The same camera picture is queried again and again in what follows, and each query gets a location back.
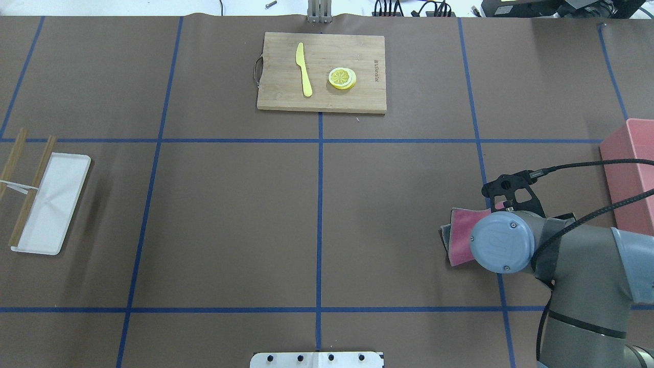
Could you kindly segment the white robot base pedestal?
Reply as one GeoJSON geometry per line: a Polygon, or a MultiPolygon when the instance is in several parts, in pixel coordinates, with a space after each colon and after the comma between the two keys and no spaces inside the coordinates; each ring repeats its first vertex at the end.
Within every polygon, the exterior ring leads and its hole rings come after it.
{"type": "Polygon", "coordinates": [[[385,367],[382,352],[262,352],[250,367],[385,367]]]}

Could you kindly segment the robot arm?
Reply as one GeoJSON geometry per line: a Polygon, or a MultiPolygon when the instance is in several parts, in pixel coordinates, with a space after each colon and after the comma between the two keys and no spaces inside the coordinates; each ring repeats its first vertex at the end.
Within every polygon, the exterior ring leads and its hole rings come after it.
{"type": "Polygon", "coordinates": [[[537,366],[652,367],[652,349],[626,341],[632,306],[652,304],[652,236],[583,224],[546,247],[565,226],[530,212],[495,212],[470,236],[484,268],[552,282],[537,366]]]}

